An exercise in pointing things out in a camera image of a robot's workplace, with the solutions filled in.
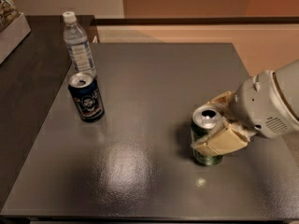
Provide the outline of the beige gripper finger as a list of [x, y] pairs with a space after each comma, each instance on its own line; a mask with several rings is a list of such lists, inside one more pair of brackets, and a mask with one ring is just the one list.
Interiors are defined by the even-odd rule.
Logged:
[[233, 111], [231, 110], [230, 103], [234, 98], [234, 93], [226, 91], [217, 97], [211, 99], [208, 103], [213, 105], [224, 117], [227, 119], [235, 119]]
[[224, 155], [246, 147], [255, 134], [238, 121], [221, 118], [207, 137], [192, 142], [191, 147], [205, 156]]

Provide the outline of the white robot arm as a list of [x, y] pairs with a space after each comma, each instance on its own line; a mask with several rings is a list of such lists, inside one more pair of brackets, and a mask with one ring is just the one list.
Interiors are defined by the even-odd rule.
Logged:
[[235, 152], [254, 135], [272, 139], [298, 131], [299, 62], [247, 79], [237, 91], [197, 108], [192, 119], [206, 131], [192, 141], [192, 148], [204, 156]]

